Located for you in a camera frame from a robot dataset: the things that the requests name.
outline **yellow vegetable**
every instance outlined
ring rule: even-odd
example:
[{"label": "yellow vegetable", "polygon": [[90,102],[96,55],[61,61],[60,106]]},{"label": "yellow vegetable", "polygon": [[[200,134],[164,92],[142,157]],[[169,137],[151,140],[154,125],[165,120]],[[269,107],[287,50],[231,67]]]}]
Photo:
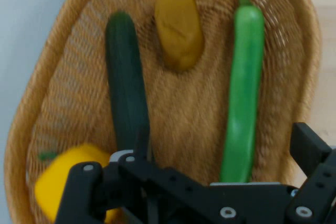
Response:
[{"label": "yellow vegetable", "polygon": [[177,71],[192,68],[204,49],[196,1],[156,0],[155,22],[165,65]]},{"label": "yellow vegetable", "polygon": [[[110,154],[92,144],[83,144],[57,156],[35,184],[35,198],[51,222],[55,222],[58,207],[70,169],[81,162],[98,162],[102,167],[109,164]],[[110,223],[118,210],[107,211],[105,223]]]}]

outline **long green pepper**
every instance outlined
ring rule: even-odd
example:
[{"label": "long green pepper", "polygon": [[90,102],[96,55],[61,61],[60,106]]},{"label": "long green pepper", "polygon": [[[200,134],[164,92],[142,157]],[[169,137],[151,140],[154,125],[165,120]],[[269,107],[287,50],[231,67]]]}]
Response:
[{"label": "long green pepper", "polygon": [[262,11],[249,0],[239,0],[235,13],[235,45],[221,182],[246,183],[251,176],[264,56],[264,26]]}]

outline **yellow bell pepper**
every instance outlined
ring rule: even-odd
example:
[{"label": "yellow bell pepper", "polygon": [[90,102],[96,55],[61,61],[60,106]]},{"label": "yellow bell pepper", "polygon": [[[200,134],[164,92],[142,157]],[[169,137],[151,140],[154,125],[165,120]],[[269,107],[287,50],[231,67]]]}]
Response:
[{"label": "yellow bell pepper", "polygon": [[[92,144],[82,144],[58,155],[40,175],[35,184],[35,198],[43,213],[55,222],[58,207],[70,169],[82,162],[98,162],[102,167],[109,164],[110,154]],[[116,218],[118,210],[106,213],[105,223]]]}]

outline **black bracket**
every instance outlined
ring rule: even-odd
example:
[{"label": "black bracket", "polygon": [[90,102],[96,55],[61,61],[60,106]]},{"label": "black bracket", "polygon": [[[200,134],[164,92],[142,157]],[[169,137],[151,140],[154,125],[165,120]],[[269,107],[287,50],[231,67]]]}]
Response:
[{"label": "black bracket", "polygon": [[144,130],[133,154],[104,169],[98,163],[71,169],[56,224],[102,223],[106,210],[119,207],[130,223],[140,224],[336,223],[336,151],[299,123],[290,152],[309,175],[300,189],[272,183],[202,186],[174,169],[158,168]]}]

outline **woven basket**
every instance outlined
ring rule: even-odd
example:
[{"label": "woven basket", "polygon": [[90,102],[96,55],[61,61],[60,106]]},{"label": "woven basket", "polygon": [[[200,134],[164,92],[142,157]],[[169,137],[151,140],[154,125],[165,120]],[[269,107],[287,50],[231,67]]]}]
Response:
[{"label": "woven basket", "polygon": [[[205,50],[182,74],[164,68],[153,19],[155,0],[67,0],[17,109],[5,156],[13,223],[48,223],[34,183],[48,163],[41,151],[93,142],[116,150],[104,61],[109,16],[125,10],[138,33],[151,137],[160,166],[207,185],[218,180],[227,117],[237,0],[196,0]],[[316,85],[321,36],[311,0],[252,0],[266,19],[253,181],[289,183],[291,124],[306,121]]]}]

